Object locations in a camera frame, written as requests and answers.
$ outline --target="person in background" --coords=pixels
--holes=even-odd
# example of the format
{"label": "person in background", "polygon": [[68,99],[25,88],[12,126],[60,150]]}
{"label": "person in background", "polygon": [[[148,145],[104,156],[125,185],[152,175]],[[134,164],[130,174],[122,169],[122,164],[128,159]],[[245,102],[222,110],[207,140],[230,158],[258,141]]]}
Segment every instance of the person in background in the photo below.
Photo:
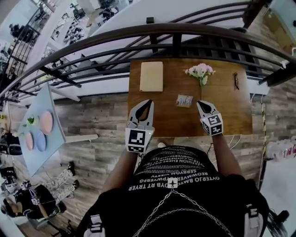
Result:
{"label": "person in background", "polygon": [[9,28],[10,28],[10,34],[15,38],[19,37],[20,41],[30,43],[31,40],[33,40],[34,38],[34,31],[31,30],[28,26],[22,25],[21,27],[19,27],[19,24],[16,24],[16,25],[10,24]]}
{"label": "person in background", "polygon": [[4,199],[4,204],[1,206],[2,213],[13,218],[19,216],[26,216],[28,219],[48,217],[54,211],[56,205],[79,187],[78,180],[75,180],[72,185],[62,187],[62,185],[74,175],[74,163],[70,162],[68,164],[68,169],[65,169],[56,178],[35,188],[34,191],[40,200],[39,205],[34,205],[32,203],[32,195],[29,189],[20,189],[14,195],[15,202],[10,198]]}

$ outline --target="pink plate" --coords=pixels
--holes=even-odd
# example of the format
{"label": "pink plate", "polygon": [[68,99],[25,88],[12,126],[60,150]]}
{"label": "pink plate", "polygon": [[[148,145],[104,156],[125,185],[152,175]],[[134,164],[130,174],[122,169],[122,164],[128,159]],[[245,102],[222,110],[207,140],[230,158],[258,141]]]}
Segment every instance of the pink plate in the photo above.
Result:
{"label": "pink plate", "polygon": [[43,134],[48,135],[52,131],[54,120],[52,114],[49,111],[45,111],[41,115],[41,131]]}
{"label": "pink plate", "polygon": [[33,141],[33,136],[30,132],[26,134],[25,140],[26,140],[26,145],[28,150],[33,150],[34,141]]}

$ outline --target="wooden table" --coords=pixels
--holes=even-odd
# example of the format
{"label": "wooden table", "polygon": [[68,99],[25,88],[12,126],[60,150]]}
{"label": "wooden table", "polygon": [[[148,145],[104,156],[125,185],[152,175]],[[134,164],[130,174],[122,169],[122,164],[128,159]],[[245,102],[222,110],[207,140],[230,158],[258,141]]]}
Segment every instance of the wooden table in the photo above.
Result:
{"label": "wooden table", "polygon": [[[163,92],[140,92],[141,63],[163,62]],[[185,69],[205,63],[216,73],[209,76],[202,88]],[[239,90],[235,88],[234,73],[238,74]],[[178,94],[193,96],[190,108],[176,106]],[[247,75],[243,66],[223,61],[202,59],[160,59],[133,61],[130,65],[128,113],[143,100],[154,101],[154,137],[196,137],[206,133],[199,122],[196,102],[213,103],[221,113],[224,135],[252,134],[252,112]]]}

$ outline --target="shoe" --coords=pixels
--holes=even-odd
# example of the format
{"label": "shoe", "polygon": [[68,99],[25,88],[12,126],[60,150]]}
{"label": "shoe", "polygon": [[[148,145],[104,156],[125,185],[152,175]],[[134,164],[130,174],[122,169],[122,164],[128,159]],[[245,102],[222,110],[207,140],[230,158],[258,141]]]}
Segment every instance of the shoe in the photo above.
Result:
{"label": "shoe", "polygon": [[70,170],[73,174],[73,176],[75,176],[75,165],[74,165],[74,162],[73,161],[70,161],[69,164],[68,164],[68,170]]}
{"label": "shoe", "polygon": [[78,180],[75,180],[74,183],[73,183],[72,185],[74,186],[74,188],[75,188],[75,190],[76,190],[76,189],[79,188],[79,185],[80,185],[80,184],[79,184],[79,181],[78,181]]}

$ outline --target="round plate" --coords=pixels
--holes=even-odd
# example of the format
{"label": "round plate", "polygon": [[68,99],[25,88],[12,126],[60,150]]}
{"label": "round plate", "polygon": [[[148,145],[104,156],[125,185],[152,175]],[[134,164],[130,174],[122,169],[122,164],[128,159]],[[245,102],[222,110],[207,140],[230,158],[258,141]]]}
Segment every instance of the round plate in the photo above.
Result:
{"label": "round plate", "polygon": [[46,137],[42,131],[39,131],[36,138],[36,146],[39,151],[45,151],[46,149]]}
{"label": "round plate", "polygon": [[26,134],[25,140],[26,140],[26,145],[27,145],[28,150],[33,150],[34,140],[33,140],[32,133],[28,132]]}
{"label": "round plate", "polygon": [[45,111],[41,116],[41,131],[48,135],[52,131],[54,120],[52,114],[49,111]]}

